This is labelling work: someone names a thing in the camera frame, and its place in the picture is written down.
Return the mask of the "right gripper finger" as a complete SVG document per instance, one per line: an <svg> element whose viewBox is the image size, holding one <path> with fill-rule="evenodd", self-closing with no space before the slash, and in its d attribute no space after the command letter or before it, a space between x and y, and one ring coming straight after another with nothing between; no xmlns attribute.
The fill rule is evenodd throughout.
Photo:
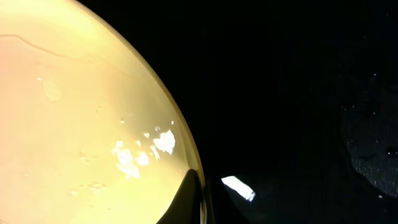
<svg viewBox="0 0 398 224"><path fill-rule="evenodd" d="M201 185L195 170L189 169L169 208L157 224L199 224Z"/></svg>

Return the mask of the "yellow plate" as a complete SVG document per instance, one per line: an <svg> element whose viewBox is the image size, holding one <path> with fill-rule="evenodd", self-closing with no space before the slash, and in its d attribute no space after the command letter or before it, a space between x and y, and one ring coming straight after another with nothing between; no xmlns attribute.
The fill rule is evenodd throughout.
<svg viewBox="0 0 398 224"><path fill-rule="evenodd" d="M139 52L77 1L1 0L1 222L157 223L197 147Z"/></svg>

